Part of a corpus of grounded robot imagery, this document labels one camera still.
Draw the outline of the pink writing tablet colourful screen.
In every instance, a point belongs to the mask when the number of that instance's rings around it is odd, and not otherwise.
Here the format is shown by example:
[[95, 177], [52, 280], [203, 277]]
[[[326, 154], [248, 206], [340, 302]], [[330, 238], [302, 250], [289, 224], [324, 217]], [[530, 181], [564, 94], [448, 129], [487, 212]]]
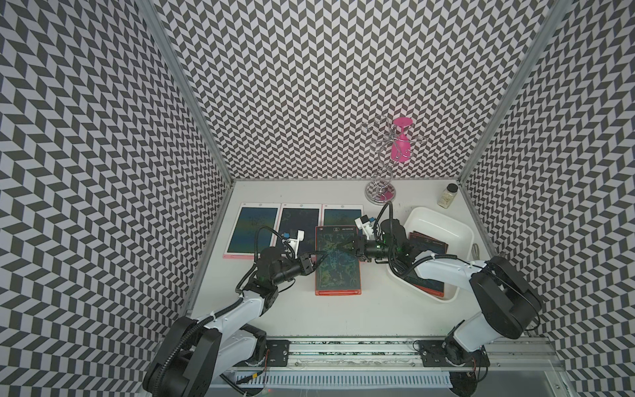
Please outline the pink writing tablet colourful screen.
[[254, 243], [262, 226], [277, 228], [280, 203], [241, 203], [223, 253], [224, 259], [254, 259]]

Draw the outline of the white plastic storage tray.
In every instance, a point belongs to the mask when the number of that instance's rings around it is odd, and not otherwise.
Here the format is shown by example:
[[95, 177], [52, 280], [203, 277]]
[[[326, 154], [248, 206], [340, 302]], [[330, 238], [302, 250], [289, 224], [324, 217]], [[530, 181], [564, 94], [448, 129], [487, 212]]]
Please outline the white plastic storage tray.
[[405, 287], [413, 294], [421, 295], [438, 303], [451, 303], [456, 299], [461, 289], [471, 292], [470, 279], [480, 269], [468, 259], [462, 259], [470, 254], [474, 242], [474, 233], [466, 224], [450, 218], [442, 213], [426, 207], [418, 207], [408, 216], [404, 225], [407, 233], [420, 232], [436, 238], [448, 245], [447, 253], [455, 255], [455, 259], [444, 259], [437, 255], [432, 261], [425, 261], [414, 269], [415, 275], [422, 279], [440, 281], [444, 284], [442, 297], [429, 294], [406, 280], [396, 276], [391, 269], [387, 269], [389, 280], [394, 284]]

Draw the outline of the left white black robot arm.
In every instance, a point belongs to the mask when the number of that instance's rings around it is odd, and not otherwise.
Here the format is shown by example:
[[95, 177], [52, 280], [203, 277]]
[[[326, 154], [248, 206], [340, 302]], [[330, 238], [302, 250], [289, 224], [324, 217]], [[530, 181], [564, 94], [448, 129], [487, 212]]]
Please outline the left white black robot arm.
[[236, 301], [170, 327], [147, 368], [142, 388], [152, 396], [204, 396], [213, 380], [236, 364], [266, 365], [266, 332], [251, 326], [279, 296], [279, 285], [310, 276], [327, 258], [326, 251], [299, 253], [303, 232], [295, 238], [273, 231], [280, 246], [253, 247], [254, 259], [238, 281]]

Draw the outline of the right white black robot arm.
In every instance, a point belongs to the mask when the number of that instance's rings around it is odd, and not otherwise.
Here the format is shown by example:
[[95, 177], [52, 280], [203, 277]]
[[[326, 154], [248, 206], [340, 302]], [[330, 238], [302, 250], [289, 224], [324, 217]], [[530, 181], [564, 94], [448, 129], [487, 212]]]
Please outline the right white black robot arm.
[[386, 203], [377, 218], [361, 216], [353, 238], [339, 249], [362, 261], [385, 261], [390, 274], [412, 288], [435, 281], [454, 291], [471, 292], [478, 312], [456, 325], [442, 340], [416, 342], [423, 364], [464, 367], [487, 365], [485, 346], [500, 338], [516, 340], [539, 323], [539, 293], [502, 256], [463, 259], [452, 252], [471, 243], [467, 226], [429, 208], [415, 208], [406, 223]]

